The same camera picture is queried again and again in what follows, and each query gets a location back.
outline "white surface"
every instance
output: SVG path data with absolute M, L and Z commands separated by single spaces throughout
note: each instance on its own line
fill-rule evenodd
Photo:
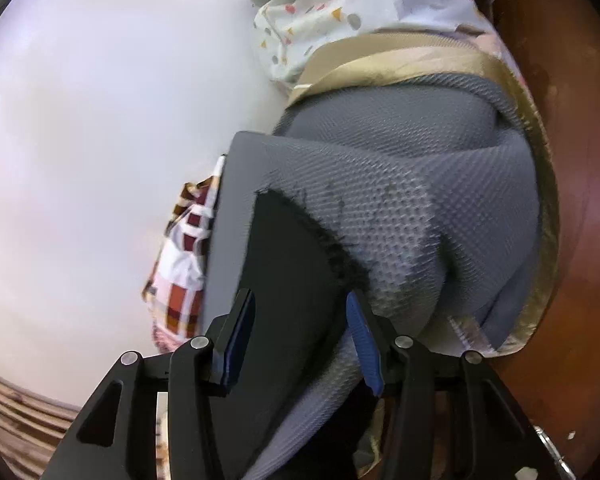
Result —
M 140 291 L 174 200 L 285 98 L 247 0 L 13 0 L 0 17 L 0 376 L 83 403 L 155 353 Z

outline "brown leather surface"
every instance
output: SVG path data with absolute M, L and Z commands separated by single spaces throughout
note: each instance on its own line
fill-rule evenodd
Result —
M 600 18 L 587 0 L 497 0 L 496 19 L 544 119 L 562 232 L 551 306 L 495 365 L 582 474 L 600 453 Z

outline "gold trim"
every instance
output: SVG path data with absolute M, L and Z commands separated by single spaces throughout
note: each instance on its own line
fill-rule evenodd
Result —
M 386 86 L 437 73 L 477 75 L 498 84 L 515 104 L 534 157 L 541 207 L 541 246 L 534 284 L 516 326 L 504 345 L 494 350 L 472 317 L 452 320 L 465 344 L 488 355 L 509 354 L 529 340 L 551 297 L 560 222 L 557 183 L 544 126 L 531 97 L 507 65 L 468 43 L 443 36 L 367 34 L 320 47 L 308 61 L 288 106 L 335 89 Z

